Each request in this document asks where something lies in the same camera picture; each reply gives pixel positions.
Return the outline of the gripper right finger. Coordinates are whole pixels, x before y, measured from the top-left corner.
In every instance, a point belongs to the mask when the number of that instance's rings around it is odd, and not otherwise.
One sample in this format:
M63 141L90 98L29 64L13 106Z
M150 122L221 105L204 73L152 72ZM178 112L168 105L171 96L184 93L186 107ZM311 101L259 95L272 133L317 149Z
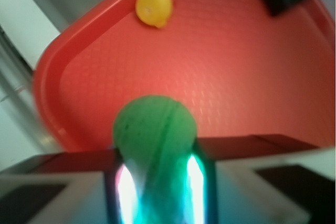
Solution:
M281 134L201 137L194 223L335 223L335 147Z

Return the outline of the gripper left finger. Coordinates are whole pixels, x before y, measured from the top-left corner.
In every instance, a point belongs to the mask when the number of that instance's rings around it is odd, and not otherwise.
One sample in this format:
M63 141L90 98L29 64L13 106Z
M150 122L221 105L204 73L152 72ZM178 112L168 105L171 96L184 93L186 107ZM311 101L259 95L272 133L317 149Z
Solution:
M1 223L121 223L117 150L37 155L1 171Z

